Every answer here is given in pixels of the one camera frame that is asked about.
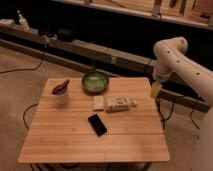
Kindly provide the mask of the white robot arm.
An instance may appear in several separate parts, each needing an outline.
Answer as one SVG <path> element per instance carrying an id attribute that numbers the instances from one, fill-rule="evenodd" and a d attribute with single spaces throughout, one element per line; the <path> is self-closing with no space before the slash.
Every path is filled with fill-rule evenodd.
<path id="1" fill-rule="evenodd" d="M 192 171 L 213 171 L 213 72 L 186 57 L 187 49 L 188 42 L 184 37 L 156 42 L 153 46 L 157 58 L 153 78 L 163 83 L 176 73 L 210 106 L 201 123 Z"/>

